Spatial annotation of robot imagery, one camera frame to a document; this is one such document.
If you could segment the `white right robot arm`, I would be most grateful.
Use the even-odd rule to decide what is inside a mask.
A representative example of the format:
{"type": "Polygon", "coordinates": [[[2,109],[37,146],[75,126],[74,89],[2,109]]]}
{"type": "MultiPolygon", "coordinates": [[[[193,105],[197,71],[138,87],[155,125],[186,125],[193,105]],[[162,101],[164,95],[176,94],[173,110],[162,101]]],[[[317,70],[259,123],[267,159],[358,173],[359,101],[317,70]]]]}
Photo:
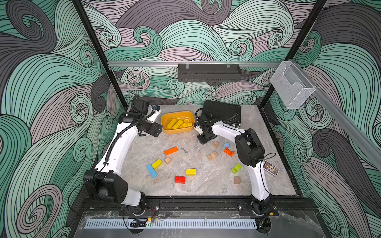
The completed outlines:
{"type": "Polygon", "coordinates": [[[201,115],[196,115],[195,129],[201,144],[221,136],[236,146],[236,154],[247,166],[252,186],[252,207],[255,215],[271,216],[276,211],[272,203],[272,194],[269,192],[264,173],[265,148],[253,129],[243,130],[230,123],[241,116],[235,112],[222,111],[222,114],[213,114],[212,111],[201,108],[201,115]]]}

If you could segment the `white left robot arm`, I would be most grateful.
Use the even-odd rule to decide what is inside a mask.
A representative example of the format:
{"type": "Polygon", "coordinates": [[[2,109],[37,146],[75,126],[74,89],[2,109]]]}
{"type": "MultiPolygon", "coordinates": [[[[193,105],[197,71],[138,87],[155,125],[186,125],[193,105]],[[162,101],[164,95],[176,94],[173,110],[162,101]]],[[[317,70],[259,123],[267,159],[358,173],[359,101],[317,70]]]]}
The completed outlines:
{"type": "Polygon", "coordinates": [[[151,135],[158,137],[163,126],[156,123],[161,110],[135,95],[131,109],[119,117],[116,134],[106,154],[93,170],[83,176],[84,186],[91,199],[96,201],[122,204],[145,209],[143,192],[129,188],[128,182],[121,177],[121,170],[128,150],[136,136],[151,135]]]}

